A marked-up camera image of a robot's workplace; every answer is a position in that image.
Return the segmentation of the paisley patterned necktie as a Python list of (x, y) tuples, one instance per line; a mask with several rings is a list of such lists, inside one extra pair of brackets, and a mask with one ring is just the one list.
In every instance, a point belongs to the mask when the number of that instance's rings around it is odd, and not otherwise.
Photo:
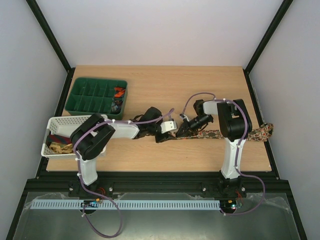
[[(274, 131), (274, 125), (272, 123), (263, 123), (259, 128), (253, 129), (247, 136), (247, 141), (252, 142), (266, 142)], [(192, 140), (192, 139), (223, 139), (223, 135), (220, 130), (202, 130), (196, 135), (192, 136), (179, 136), (175, 133), (169, 133), (171, 140)]]

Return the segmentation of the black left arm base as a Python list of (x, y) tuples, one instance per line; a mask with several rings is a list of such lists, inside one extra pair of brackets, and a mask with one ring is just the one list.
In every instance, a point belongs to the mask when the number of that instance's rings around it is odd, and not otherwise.
[[(86, 189), (88, 189), (91, 192), (95, 192), (107, 197), (113, 196), (114, 183), (112, 181), (96, 180), (94, 183), (90, 184), (89, 186), (87, 185), (84, 185), (84, 186)], [(94, 195), (92, 193), (85, 191), (81, 186), (81, 182), (79, 180), (70, 181), (68, 183), (68, 187), (69, 187), (69, 191), (68, 191), (69, 197), (79, 197), (79, 198), (97, 197), (97, 195)]]

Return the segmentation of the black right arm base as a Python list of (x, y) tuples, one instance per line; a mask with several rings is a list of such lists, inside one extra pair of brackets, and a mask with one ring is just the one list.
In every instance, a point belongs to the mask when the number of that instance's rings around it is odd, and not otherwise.
[(246, 189), (242, 177), (224, 178), (221, 174), (212, 180), (201, 183), (202, 196), (215, 199), (233, 199), (238, 196), (244, 197)]

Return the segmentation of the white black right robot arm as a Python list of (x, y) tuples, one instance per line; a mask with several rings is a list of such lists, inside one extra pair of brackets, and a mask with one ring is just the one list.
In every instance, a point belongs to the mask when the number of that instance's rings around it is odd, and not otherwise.
[(186, 116), (183, 122), (191, 132), (202, 128), (213, 121), (213, 115), (218, 117), (219, 130), (225, 140), (224, 161), (221, 174), (225, 178), (218, 183), (218, 191), (229, 196), (236, 189), (233, 179), (240, 174), (242, 151), (249, 132), (252, 131), (252, 121), (242, 99), (217, 99), (211, 101), (199, 100), (194, 109), (197, 116), (189, 120)]

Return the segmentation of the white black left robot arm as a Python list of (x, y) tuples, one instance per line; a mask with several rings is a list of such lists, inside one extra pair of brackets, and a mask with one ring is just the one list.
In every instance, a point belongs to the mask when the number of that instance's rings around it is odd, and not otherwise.
[(98, 179), (97, 158), (111, 139), (135, 140), (154, 136), (156, 143), (174, 139), (181, 126), (171, 117), (173, 111), (163, 115), (159, 109), (150, 107), (144, 114), (129, 120), (92, 114), (70, 134), (80, 181), (89, 186)]

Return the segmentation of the dark blue rolled tie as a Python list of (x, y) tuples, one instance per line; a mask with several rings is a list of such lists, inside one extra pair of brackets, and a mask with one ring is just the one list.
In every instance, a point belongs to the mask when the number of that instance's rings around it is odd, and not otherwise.
[(111, 103), (110, 113), (111, 114), (119, 114), (121, 112), (122, 105), (123, 105), (123, 99), (114, 98)]

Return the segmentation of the orange rolled tie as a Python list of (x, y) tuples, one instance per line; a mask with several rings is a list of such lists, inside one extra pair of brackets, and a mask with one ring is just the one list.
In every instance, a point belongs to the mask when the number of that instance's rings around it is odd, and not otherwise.
[(126, 93), (125, 87), (115, 87), (114, 88), (114, 97), (115, 98), (123, 98)]

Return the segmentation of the green compartment organizer tray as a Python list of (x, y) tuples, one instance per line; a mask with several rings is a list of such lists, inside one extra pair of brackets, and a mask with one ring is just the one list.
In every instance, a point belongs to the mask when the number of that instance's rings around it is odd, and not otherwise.
[[(114, 97), (115, 87), (126, 88), (124, 97)], [(72, 85), (64, 109), (71, 116), (99, 113), (110, 119), (122, 120), (128, 92), (128, 82), (123, 79), (78, 77)], [(111, 113), (113, 99), (123, 99), (119, 114)]]

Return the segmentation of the white perforated plastic basket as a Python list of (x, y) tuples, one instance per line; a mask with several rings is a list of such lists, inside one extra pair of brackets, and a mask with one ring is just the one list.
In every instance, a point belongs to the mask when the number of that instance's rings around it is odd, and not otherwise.
[(46, 136), (60, 135), (70, 138), (73, 145), (71, 154), (54, 154), (44, 138), (41, 155), (46, 158), (78, 158), (83, 162), (96, 159), (106, 151), (106, 144), (115, 133), (109, 125), (110, 120), (105, 114), (61, 116), (49, 119)]

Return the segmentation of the tan patterned tie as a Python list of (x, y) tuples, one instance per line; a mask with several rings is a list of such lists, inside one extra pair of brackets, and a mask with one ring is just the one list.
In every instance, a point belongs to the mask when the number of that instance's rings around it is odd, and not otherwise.
[(58, 143), (58, 142), (52, 142), (49, 145), (49, 149), (54, 154), (59, 154), (59, 155), (73, 154), (74, 153), (73, 145), (71, 143), (63, 144), (63, 143)]

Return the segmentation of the black aluminium frame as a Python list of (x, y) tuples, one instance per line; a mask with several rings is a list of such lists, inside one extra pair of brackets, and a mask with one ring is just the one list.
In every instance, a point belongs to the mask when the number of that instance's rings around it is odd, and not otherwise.
[[(250, 73), (253, 70), (255, 64), (263, 53), (265, 47), (269, 43), (274, 32), (281, 23), (283, 17), (290, 8), (292, 0), (284, 0), (278, 8), (275, 16), (273, 17), (270, 25), (268, 26), (265, 34), (263, 35), (258, 47), (254, 51), (246, 68), (243, 69), (243, 75), (246, 80), (247, 88), (250, 94), (250, 98), (253, 104), (255, 115), (259, 124), (263, 122), (263, 116), (259, 107), (258, 99), (252, 82), (250, 79)], [(67, 70), (67, 76), (63, 85), (62, 93), (59, 98), (55, 116), (62, 115), (62, 105), (67, 101), (67, 91), (71, 88), (72, 77), (75, 74), (76, 69), (70, 67), (64, 53), (58, 41), (53, 34), (46, 18), (44, 17), (38, 3), (35, 0), (27, 1), (29, 8), (33, 15), (39, 22), (42, 30), (46, 34), (53, 49), (57, 53), (57, 56), (62, 61), (63, 66)], [(307, 239), (306, 232), (304, 230), (298, 208), (296, 206), (293, 193), (288, 180), (280, 178), (275, 158), (271, 150), (270, 143), (267, 141), (264, 143), (264, 147), (268, 156), (268, 161), (271, 164), (271, 171), (254, 171), (253, 175), (261, 177), (266, 184), (266, 190), (268, 193), (285, 193), (288, 199), (289, 207), (292, 210), (293, 219), (297, 228), (300, 239)], [(22, 196), (18, 203), (16, 212), (14, 214), (11, 226), (9, 228), (7, 239), (12, 240), (17, 232), (18, 223), (23, 212), (23, 206), (26, 203), (27, 194), (31, 192), (49, 192), (53, 190), (58, 192), (59, 190), (66, 191), (67, 183), (70, 180), (75, 180), (75, 174), (70, 171), (58, 171), (54, 173), (46, 173), (45, 167), (48, 165), (49, 160), (42, 157), (39, 163), (36, 177), (28, 179), (23, 190)], [(115, 190), (124, 190), (125, 192), (132, 191), (150, 191), (151, 193), (172, 193), (174, 190), (179, 193), (196, 194), (200, 192), (200, 187), (208, 187), (206, 193), (202, 195), (205, 197), (217, 196), (218, 191), (213, 187), (217, 185), (220, 178), (218, 172), (99, 172), (102, 178), (102, 182), (106, 186), (113, 187)]]

